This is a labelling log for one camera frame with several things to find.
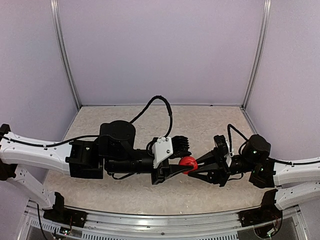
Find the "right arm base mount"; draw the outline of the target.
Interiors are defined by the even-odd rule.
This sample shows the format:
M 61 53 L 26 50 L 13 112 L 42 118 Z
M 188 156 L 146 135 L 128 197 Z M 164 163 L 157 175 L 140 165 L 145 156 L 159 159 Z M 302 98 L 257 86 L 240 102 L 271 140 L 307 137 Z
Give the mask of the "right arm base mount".
M 240 211 L 238 217 L 241 226 L 248 227 L 280 219 L 283 216 L 283 211 L 276 207 L 275 197 L 277 191 L 277 189 L 266 191 L 260 206 Z

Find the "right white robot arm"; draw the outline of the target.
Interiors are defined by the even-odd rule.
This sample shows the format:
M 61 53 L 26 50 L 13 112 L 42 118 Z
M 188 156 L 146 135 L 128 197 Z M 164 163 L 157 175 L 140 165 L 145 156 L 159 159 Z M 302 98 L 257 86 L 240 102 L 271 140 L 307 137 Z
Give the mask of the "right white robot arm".
M 271 158 L 271 144 L 261 135 L 245 140 L 238 154 L 234 154 L 223 135 L 213 138 L 215 147 L 194 162 L 188 176 L 223 187 L 233 175 L 249 173 L 249 182 L 259 189 L 267 189 L 265 203 L 257 208 L 256 218 L 266 222 L 276 209 L 309 202 L 320 196 L 320 159 L 294 162 Z

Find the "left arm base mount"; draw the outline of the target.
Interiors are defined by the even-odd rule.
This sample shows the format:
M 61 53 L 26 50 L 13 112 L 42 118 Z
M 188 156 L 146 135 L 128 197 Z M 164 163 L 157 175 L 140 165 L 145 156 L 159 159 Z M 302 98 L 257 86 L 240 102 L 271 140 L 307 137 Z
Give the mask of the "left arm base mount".
M 56 223 L 68 225 L 70 227 L 83 228 L 87 220 L 88 213 L 65 207 L 65 198 L 59 193 L 54 193 L 55 200 L 51 209 L 45 209 L 43 217 Z

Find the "red earbud charging case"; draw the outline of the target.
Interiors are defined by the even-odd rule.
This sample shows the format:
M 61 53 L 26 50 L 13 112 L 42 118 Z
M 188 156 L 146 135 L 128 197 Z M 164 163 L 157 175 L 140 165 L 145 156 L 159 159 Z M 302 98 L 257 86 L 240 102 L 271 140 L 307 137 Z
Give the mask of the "red earbud charging case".
M 184 171 L 183 174 L 187 175 L 189 172 L 195 171 L 198 169 L 198 163 L 196 159 L 192 156 L 182 157 L 178 163 L 180 166 L 190 166 L 191 170 Z

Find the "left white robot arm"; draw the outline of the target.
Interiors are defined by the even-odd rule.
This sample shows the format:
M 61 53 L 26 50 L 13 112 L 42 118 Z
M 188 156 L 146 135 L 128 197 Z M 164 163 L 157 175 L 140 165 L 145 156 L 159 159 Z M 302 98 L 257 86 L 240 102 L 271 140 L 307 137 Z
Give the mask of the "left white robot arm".
M 19 136 L 8 124 L 0 127 L 0 179 L 24 192 L 43 210 L 63 223 L 70 218 L 64 197 L 44 187 L 27 170 L 39 167 L 79 179 L 102 179 L 104 174 L 149 174 L 156 185 L 192 170 L 191 165 L 169 160 L 190 155 L 186 137 L 164 136 L 155 141 L 152 152 L 134 147 L 136 129 L 132 123 L 116 120 L 103 123 L 98 135 L 85 135 L 61 142 Z

